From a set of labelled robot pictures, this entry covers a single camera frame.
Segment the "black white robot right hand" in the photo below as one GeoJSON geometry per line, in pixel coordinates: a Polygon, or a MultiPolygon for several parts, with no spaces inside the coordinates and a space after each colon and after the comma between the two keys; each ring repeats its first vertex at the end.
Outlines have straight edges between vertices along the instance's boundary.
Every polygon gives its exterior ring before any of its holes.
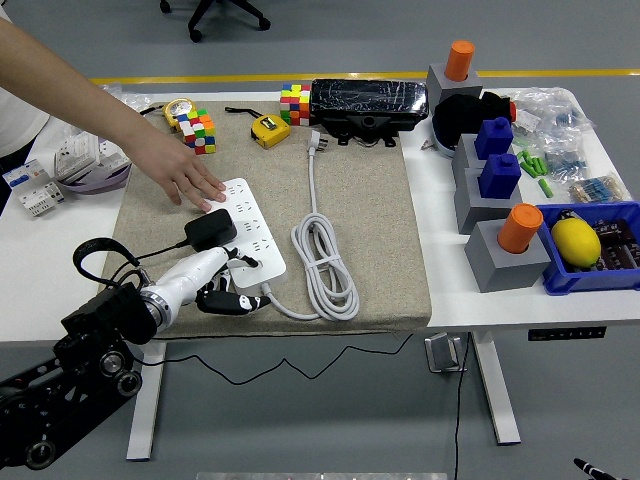
{"type": "Polygon", "coordinates": [[[580,458],[574,458],[573,463],[593,480],[617,480],[613,475],[580,458]]]}

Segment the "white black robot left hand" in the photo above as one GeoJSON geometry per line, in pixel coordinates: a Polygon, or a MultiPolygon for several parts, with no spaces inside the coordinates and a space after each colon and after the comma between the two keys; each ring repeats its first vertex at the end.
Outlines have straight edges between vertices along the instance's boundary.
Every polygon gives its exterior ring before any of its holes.
{"type": "Polygon", "coordinates": [[[215,247],[180,260],[154,285],[144,287],[141,298],[158,326],[168,327],[184,305],[196,303],[204,313],[242,316],[271,303],[268,296],[248,296],[207,287],[228,263],[257,267],[258,261],[242,254],[238,248],[215,247]]]}

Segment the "person's hand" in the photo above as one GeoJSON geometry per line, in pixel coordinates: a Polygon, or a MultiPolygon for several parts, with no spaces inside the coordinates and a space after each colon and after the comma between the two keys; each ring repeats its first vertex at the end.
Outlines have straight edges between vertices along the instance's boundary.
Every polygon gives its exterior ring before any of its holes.
{"type": "Polygon", "coordinates": [[[211,210],[209,201],[226,200],[225,185],[203,164],[192,149],[177,139],[155,131],[122,144],[129,159],[153,180],[175,205],[186,199],[198,209],[211,210]]]}

